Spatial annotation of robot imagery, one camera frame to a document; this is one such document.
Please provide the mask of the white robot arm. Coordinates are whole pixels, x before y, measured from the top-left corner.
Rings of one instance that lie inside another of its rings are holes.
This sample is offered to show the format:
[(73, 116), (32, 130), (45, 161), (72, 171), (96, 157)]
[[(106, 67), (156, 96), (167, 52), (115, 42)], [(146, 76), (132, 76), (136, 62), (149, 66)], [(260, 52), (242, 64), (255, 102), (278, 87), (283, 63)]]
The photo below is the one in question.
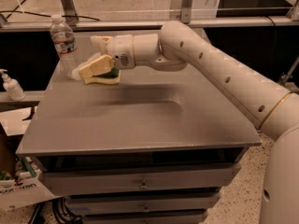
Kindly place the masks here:
[(71, 77), (92, 77), (148, 66), (180, 71), (192, 65), (254, 125), (272, 146), (263, 182), (259, 224), (299, 224), (299, 95), (213, 47), (180, 21), (151, 35), (93, 36), (99, 49)]

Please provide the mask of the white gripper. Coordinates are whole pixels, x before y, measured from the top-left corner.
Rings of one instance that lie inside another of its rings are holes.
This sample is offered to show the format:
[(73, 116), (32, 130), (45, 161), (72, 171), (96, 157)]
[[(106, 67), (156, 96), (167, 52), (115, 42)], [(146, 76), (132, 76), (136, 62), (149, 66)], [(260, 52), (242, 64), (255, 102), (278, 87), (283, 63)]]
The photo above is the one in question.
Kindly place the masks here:
[(115, 66), (120, 70), (135, 67), (132, 35), (117, 35), (113, 38), (112, 36), (94, 35), (91, 37), (91, 42), (101, 54), (105, 55), (95, 54), (88, 61), (76, 67), (72, 71), (74, 80), (106, 74), (114, 67), (114, 61)]

